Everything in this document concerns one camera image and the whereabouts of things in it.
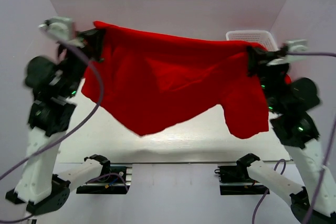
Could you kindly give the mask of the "red t shirt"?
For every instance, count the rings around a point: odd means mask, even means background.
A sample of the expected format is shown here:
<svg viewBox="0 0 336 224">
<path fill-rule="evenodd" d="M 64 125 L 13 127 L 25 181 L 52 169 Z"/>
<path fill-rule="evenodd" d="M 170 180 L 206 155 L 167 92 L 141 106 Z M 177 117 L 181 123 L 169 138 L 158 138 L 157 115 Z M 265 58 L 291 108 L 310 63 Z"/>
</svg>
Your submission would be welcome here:
<svg viewBox="0 0 336 224">
<path fill-rule="evenodd" d="M 266 132 L 268 106 L 259 79 L 247 75 L 245 41 L 209 41 L 150 33 L 95 21 L 106 32 L 104 91 L 88 69 L 82 94 L 139 136 L 158 133 L 220 105 L 230 134 Z"/>
<path fill-rule="evenodd" d="M 291 84 L 292 83 L 291 78 L 289 77 L 288 74 L 286 74 L 286 76 L 285 76 L 285 83 L 286 84 Z"/>
</svg>

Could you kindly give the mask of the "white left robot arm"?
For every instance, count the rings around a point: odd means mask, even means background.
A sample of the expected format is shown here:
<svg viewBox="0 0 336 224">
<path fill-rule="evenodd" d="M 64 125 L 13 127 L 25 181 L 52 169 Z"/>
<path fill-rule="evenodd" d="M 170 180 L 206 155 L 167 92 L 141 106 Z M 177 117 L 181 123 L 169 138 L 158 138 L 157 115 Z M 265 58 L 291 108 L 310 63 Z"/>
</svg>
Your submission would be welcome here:
<svg viewBox="0 0 336 224">
<path fill-rule="evenodd" d="M 99 155 L 87 157 L 77 169 L 54 174 L 61 142 L 74 133 L 69 128 L 76 108 L 68 100 L 76 95 L 80 81 L 94 61 L 102 61 L 105 30 L 77 33 L 74 41 L 57 39 L 58 53 L 65 54 L 58 63 L 45 56 L 33 58 L 26 67 L 25 86 L 33 93 L 28 117 L 26 158 L 20 162 L 23 173 L 17 186 L 6 193 L 16 205 L 25 204 L 32 216 L 60 209 L 69 194 L 84 183 L 110 178 L 109 161 Z"/>
</svg>

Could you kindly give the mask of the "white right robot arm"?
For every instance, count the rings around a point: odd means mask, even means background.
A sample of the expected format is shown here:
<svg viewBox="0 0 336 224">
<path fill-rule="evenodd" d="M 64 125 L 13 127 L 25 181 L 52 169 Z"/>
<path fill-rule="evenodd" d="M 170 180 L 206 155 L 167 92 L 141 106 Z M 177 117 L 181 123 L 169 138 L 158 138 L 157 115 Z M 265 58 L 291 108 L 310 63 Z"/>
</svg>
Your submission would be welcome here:
<svg viewBox="0 0 336 224">
<path fill-rule="evenodd" d="M 297 184 L 268 167 L 254 154 L 237 161 L 237 175 L 263 184 L 278 195 L 300 223 L 335 223 L 335 180 L 328 168 L 319 132 L 308 111 L 320 104 L 317 85 L 308 78 L 286 83 L 289 64 L 300 57 L 288 46 L 278 51 L 248 47 L 248 75 L 257 76 L 268 109 L 277 115 L 272 129 L 294 161 L 303 183 Z"/>
</svg>

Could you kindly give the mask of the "red t shirt in basket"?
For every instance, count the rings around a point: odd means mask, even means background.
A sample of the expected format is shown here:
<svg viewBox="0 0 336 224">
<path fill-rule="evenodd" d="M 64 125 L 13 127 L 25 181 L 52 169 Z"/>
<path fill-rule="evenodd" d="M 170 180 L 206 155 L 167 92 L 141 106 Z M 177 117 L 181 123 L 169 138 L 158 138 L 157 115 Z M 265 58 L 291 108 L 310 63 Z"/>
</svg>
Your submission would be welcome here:
<svg viewBox="0 0 336 224">
<path fill-rule="evenodd" d="M 291 78 L 289 77 L 288 74 L 286 74 L 286 76 L 285 76 L 285 83 L 286 84 L 291 84 L 292 83 Z"/>
</svg>

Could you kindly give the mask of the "white plastic laundry basket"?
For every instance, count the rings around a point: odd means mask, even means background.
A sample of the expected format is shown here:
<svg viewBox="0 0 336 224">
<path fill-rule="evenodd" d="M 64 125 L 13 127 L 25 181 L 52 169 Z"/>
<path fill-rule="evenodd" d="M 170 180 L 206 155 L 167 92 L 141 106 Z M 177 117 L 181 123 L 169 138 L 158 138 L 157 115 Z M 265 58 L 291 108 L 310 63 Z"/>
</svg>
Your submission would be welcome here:
<svg viewBox="0 0 336 224">
<path fill-rule="evenodd" d="M 235 30 L 226 33 L 226 40 L 242 40 L 256 42 L 264 46 L 268 51 L 277 51 L 278 46 L 272 34 L 265 30 Z"/>
</svg>

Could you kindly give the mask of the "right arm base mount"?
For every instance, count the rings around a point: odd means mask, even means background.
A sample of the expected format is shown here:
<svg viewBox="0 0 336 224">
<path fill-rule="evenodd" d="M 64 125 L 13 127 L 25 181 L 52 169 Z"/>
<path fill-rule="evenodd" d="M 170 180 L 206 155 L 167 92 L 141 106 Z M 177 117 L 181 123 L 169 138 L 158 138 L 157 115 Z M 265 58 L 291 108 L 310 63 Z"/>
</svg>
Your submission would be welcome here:
<svg viewBox="0 0 336 224">
<path fill-rule="evenodd" d="M 214 173 L 219 179 L 221 196 L 269 194 L 267 187 L 256 180 L 245 177 L 237 165 L 218 166 Z"/>
</svg>

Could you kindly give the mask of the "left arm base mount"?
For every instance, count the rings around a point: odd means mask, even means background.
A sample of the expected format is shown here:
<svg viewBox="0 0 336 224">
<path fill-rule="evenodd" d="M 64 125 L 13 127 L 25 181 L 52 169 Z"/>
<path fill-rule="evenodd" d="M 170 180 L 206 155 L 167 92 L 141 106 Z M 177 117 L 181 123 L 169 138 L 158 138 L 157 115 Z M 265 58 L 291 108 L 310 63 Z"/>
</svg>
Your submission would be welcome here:
<svg viewBox="0 0 336 224">
<path fill-rule="evenodd" d="M 78 195 L 126 195 L 132 179 L 132 165 L 112 164 L 102 178 L 76 189 Z"/>
</svg>

